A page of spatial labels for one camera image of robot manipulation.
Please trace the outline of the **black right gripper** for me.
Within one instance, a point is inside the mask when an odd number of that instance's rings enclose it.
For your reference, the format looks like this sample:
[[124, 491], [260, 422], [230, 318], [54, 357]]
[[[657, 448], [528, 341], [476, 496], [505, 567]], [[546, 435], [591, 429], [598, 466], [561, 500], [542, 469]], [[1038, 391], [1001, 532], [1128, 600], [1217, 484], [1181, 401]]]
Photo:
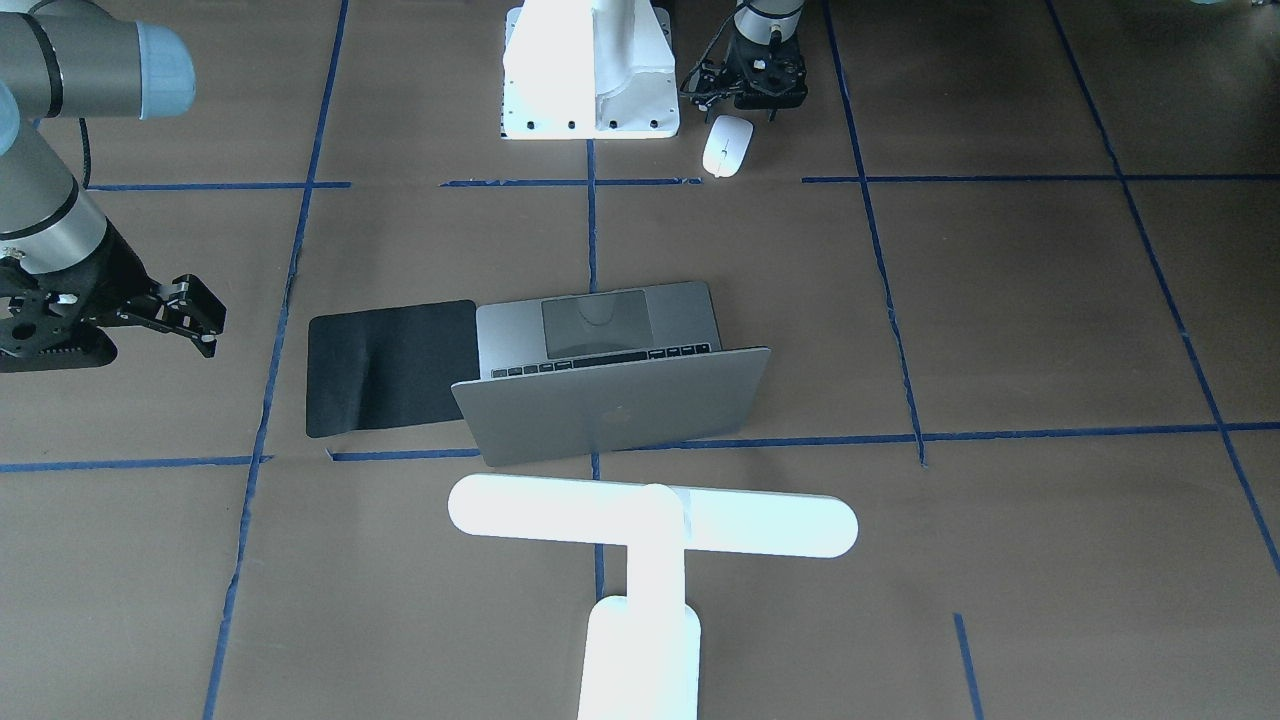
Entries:
[[214, 357], [227, 307], [197, 277], [157, 284], [115, 225], [82, 261], [33, 274], [14, 258], [3, 259], [1, 372], [47, 372], [105, 366], [115, 345], [99, 322], [140, 325], [187, 338]]

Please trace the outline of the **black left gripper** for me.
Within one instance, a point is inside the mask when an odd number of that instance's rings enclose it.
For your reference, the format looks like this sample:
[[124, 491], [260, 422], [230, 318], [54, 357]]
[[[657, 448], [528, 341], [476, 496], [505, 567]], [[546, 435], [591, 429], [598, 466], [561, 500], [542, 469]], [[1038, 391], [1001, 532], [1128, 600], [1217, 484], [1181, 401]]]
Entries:
[[699, 61], [682, 81], [682, 97], [699, 111], [710, 110], [726, 97], [730, 83], [733, 106], [739, 110], [768, 110], [769, 123], [780, 110], [799, 108], [806, 99], [806, 67], [797, 38], [776, 46], [749, 38], [731, 38], [726, 68], [717, 61]]

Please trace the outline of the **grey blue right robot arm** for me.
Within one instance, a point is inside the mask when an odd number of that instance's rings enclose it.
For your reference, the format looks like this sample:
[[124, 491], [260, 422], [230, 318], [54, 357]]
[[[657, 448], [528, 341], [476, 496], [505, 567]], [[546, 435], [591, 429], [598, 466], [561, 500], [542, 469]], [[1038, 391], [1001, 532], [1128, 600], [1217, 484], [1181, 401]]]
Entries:
[[93, 1], [5, 1], [1, 13], [1, 323], [5, 373], [106, 366], [108, 328], [188, 340], [211, 357], [227, 310], [197, 277], [161, 283], [88, 192], [90, 146], [73, 172], [37, 120], [178, 117], [195, 63], [168, 27]]

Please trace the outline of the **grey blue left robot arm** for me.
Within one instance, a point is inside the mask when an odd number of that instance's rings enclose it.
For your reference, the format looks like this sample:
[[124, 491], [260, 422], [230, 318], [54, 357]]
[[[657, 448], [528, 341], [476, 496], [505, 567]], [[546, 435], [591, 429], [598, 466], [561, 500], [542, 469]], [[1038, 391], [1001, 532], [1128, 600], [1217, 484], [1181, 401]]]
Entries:
[[741, 111], [800, 108], [806, 96], [806, 61], [797, 27], [804, 1], [736, 1], [707, 47], [678, 82], [678, 96], [710, 115], [731, 101]]

